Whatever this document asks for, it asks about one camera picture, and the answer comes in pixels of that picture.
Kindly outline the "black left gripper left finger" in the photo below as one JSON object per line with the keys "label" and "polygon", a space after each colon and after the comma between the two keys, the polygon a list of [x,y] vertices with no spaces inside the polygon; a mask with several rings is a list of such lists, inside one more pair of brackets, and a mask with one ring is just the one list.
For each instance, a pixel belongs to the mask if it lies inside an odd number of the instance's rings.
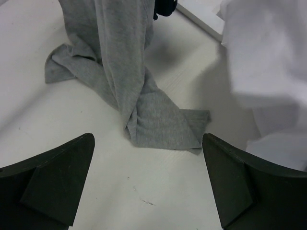
{"label": "black left gripper left finger", "polygon": [[0,170],[2,227],[71,227],[95,147],[85,133]]}

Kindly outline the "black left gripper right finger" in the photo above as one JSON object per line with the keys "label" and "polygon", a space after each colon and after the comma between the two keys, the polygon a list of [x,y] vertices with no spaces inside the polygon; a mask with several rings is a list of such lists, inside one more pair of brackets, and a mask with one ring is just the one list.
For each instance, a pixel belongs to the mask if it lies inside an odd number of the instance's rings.
{"label": "black left gripper right finger", "polygon": [[204,159],[224,230],[304,230],[307,174],[205,134]]}

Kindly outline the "white shirt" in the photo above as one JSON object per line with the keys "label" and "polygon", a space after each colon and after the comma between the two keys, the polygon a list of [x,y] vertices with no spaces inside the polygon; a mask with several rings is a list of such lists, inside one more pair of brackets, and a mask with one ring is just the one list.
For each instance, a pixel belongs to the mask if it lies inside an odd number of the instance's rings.
{"label": "white shirt", "polygon": [[251,109],[260,138],[247,152],[307,169],[307,3],[224,0],[222,44],[231,91]]}

